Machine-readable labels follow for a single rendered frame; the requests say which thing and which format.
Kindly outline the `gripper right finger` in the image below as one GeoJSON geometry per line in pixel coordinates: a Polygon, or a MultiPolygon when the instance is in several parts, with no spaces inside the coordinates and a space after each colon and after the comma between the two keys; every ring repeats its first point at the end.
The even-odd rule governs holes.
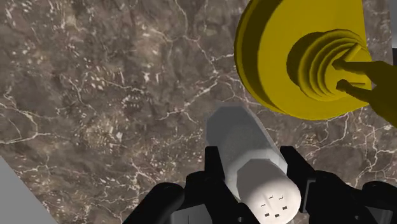
{"type": "Polygon", "coordinates": [[[313,169],[292,146],[281,146],[280,152],[309,224],[397,224],[397,186],[369,181],[357,189],[334,173],[313,169]]]}

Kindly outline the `yellow round ridged object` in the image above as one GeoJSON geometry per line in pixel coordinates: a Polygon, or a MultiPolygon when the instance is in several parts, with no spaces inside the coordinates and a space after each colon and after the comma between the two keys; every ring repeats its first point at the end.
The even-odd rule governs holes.
{"type": "Polygon", "coordinates": [[[234,57],[272,111],[325,120],[371,106],[397,127],[397,67],[372,60],[362,0],[249,0],[234,57]]]}

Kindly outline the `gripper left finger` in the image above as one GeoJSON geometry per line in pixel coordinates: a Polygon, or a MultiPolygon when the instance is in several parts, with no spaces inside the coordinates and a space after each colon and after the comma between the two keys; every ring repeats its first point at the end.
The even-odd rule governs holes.
{"type": "Polygon", "coordinates": [[[205,148],[203,171],[186,177],[185,186],[155,185],[123,224],[259,224],[225,184],[218,148],[205,148]]]}

